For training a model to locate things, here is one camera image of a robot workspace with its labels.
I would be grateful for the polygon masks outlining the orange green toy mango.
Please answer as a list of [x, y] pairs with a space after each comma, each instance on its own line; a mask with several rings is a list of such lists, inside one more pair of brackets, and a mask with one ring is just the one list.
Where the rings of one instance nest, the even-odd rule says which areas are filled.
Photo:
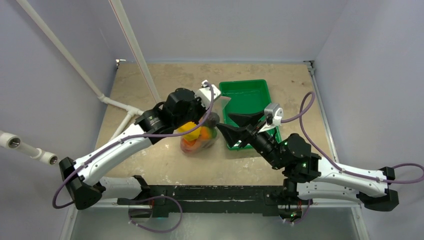
[[211, 141], [217, 137], [218, 133], [215, 128], [202, 126], [200, 128], [199, 139], [202, 141]]

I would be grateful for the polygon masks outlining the clear pink zip top bag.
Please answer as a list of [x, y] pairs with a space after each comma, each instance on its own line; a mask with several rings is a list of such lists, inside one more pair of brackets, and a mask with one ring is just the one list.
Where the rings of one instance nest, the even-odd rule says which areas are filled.
[[228, 96], [221, 96], [215, 103], [212, 112], [206, 118], [204, 124], [191, 133], [180, 137], [180, 149], [186, 155], [191, 155], [210, 148], [220, 137], [217, 123], [221, 122], [219, 111], [231, 100]]

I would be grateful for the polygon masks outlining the orange toy pumpkin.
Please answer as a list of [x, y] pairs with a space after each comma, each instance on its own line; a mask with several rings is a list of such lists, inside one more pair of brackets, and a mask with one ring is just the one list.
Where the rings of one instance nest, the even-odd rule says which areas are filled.
[[185, 154], [193, 154], [202, 150], [205, 144], [206, 144], [206, 141], [202, 139], [195, 139], [192, 141], [188, 141], [182, 138], [180, 140], [180, 149]]

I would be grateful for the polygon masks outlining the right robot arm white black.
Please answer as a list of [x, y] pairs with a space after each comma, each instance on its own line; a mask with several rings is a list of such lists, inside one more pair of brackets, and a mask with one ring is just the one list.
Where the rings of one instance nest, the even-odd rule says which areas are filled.
[[288, 204], [296, 200], [338, 199], [363, 204], [365, 208], [390, 212], [399, 204], [398, 192], [390, 189], [388, 180], [396, 178], [394, 169], [383, 167], [366, 170], [336, 164], [312, 152], [312, 147], [299, 134], [292, 133], [278, 142], [268, 130], [282, 121], [281, 108], [271, 111], [228, 115], [236, 126], [217, 123], [226, 143], [233, 147], [252, 146], [274, 170], [286, 177], [280, 196]]

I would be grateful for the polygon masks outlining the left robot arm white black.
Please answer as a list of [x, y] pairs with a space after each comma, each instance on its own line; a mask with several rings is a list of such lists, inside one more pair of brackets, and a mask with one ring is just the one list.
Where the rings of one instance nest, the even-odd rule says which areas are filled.
[[195, 129], [200, 128], [219, 97], [221, 91], [208, 82], [197, 91], [177, 88], [94, 152], [76, 160], [63, 158], [58, 163], [63, 182], [53, 195], [52, 206], [62, 209], [75, 205], [79, 210], [91, 207], [109, 190], [101, 183], [107, 172], [164, 138], [181, 136], [174, 131], [188, 122], [195, 123]]

